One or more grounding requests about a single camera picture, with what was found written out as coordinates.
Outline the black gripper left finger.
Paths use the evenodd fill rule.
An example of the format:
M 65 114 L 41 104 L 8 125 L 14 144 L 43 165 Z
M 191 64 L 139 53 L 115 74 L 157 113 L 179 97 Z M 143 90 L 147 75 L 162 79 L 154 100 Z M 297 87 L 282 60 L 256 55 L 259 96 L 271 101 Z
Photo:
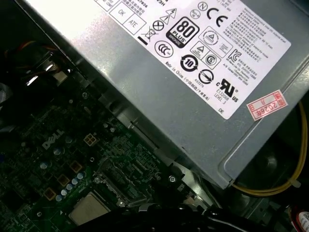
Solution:
M 112 210 L 84 224 L 85 232 L 165 232 L 170 209 L 170 187 L 154 185 L 153 202 L 138 209 Z

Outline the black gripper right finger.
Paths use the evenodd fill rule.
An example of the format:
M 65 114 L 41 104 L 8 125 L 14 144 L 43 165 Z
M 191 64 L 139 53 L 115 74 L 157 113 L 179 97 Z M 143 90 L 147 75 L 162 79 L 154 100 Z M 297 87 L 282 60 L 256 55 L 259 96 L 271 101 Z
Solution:
M 201 206 L 180 204 L 169 212 L 169 221 L 174 230 L 180 232 L 272 232 L 249 219 L 237 216 L 229 210 L 212 206 L 204 210 Z

